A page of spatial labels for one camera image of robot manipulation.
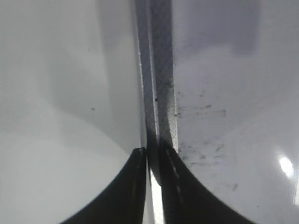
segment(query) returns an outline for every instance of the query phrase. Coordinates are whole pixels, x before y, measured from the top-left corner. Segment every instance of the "black curved edge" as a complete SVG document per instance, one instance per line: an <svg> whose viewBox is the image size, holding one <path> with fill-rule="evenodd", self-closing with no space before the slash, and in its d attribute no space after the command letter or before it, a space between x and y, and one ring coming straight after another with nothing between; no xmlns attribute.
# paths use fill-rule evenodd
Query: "black curved edge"
<svg viewBox="0 0 299 224"><path fill-rule="evenodd" d="M108 187L61 224L141 224L145 183L146 150L137 148Z"/></svg>
<svg viewBox="0 0 299 224"><path fill-rule="evenodd" d="M172 147L159 155L166 224L253 224L209 192Z"/></svg>

